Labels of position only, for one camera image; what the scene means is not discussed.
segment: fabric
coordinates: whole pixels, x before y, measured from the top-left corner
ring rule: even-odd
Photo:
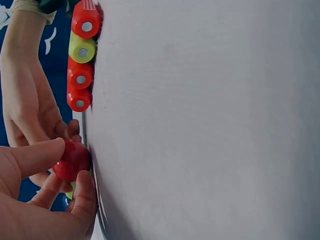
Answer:
[[[99,3],[109,239],[319,239],[319,1]]]
[[[41,10],[39,9],[39,3],[35,0],[14,0],[12,12],[16,10],[26,10],[26,11],[31,11],[31,12],[40,14],[46,19],[48,25],[53,23],[55,16],[57,14],[56,11],[51,14],[45,14],[41,12]]]

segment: white pattern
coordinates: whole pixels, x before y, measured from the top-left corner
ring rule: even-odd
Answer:
[[[57,27],[54,27],[52,35],[48,39],[44,40],[44,42],[45,42],[45,55],[48,55],[48,53],[50,52],[51,41],[56,37],[56,35],[57,35]]]

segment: red object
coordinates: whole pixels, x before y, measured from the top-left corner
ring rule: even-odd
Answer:
[[[68,71],[66,79],[75,89],[89,87],[94,78],[94,68],[91,63],[77,63],[70,56],[68,57]]]
[[[71,84],[66,86],[66,102],[75,112],[84,112],[92,103],[92,94],[89,88],[76,89]]]
[[[97,35],[102,25],[102,15],[92,0],[82,0],[74,6],[71,30],[83,39]]]
[[[90,170],[90,153],[81,142],[68,139],[64,141],[64,153],[53,170],[60,179],[66,182],[74,182],[81,170]]]

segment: hand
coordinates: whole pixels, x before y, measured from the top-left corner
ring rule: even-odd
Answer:
[[[60,115],[49,82],[38,58],[39,42],[46,20],[31,11],[14,11],[1,50],[3,117],[11,147],[32,145],[57,136],[81,141],[79,123],[67,126]],[[42,186],[48,174],[30,180]],[[72,191],[64,183],[62,192]]]
[[[81,141],[79,123],[64,123],[52,90],[38,59],[7,57],[1,65],[2,102],[5,128],[11,147],[32,145],[41,141],[73,138]],[[42,186],[48,174],[38,173],[31,181]],[[65,183],[61,191],[70,192]]]
[[[21,180],[54,166],[61,158],[61,138],[25,147],[0,147],[0,236],[6,240],[82,240],[90,236],[97,210],[93,179],[81,171],[66,212],[51,212],[62,181],[51,173],[28,203],[17,201]]]

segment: finger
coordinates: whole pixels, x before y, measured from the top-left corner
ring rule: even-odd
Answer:
[[[63,139],[67,139],[68,138],[67,129],[68,129],[68,125],[64,121],[60,120],[55,125],[54,132],[56,133],[56,135],[58,137],[63,138]]]
[[[51,209],[52,204],[57,198],[60,188],[64,183],[54,172],[45,180],[40,191],[28,202],[29,204],[44,209]]]
[[[82,170],[76,178],[73,193],[74,205],[71,210],[80,224],[86,227],[86,231],[95,219],[97,211],[96,190],[90,173]]]
[[[15,123],[30,145],[50,139],[41,127],[36,112],[29,111],[26,114],[21,114]]]
[[[74,135],[74,136],[72,137],[72,140],[81,143],[82,137],[81,137],[80,135]]]
[[[39,187],[43,187],[47,178],[50,176],[51,174],[47,174],[45,172],[41,172],[41,173],[37,173],[35,175],[32,175],[29,177],[29,179],[31,180],[31,182],[33,182],[35,185],[39,186]],[[69,182],[64,181],[60,187],[59,192],[60,193],[69,193],[73,190],[71,184]]]
[[[71,120],[67,128],[67,134],[69,138],[79,135],[79,133],[80,133],[79,121],[77,119]]]
[[[29,145],[25,135],[20,131],[17,125],[6,116],[4,116],[4,126],[10,147],[16,148]]]
[[[65,141],[62,138],[9,148],[19,166],[22,179],[52,168],[61,159],[64,150]]]

